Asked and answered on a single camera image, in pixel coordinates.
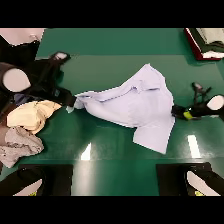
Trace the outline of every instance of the floor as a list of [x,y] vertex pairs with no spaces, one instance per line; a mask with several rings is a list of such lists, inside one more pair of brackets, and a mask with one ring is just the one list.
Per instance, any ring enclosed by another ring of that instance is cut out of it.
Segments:
[[[58,83],[73,94],[118,86],[146,63],[164,75],[176,104],[192,102],[190,84],[194,81],[212,86],[211,95],[223,94],[223,60],[196,61],[181,28],[47,29],[37,58],[56,51],[72,54]],[[159,195],[158,163],[210,162],[224,177],[223,132],[224,124],[218,118],[176,120],[167,154],[161,155],[134,144],[133,129],[100,120],[84,110],[68,114],[62,108],[37,134],[44,151],[22,158],[14,168],[3,167],[0,180],[21,163],[74,164],[72,195]],[[189,135],[196,137],[197,154],[189,145]]]

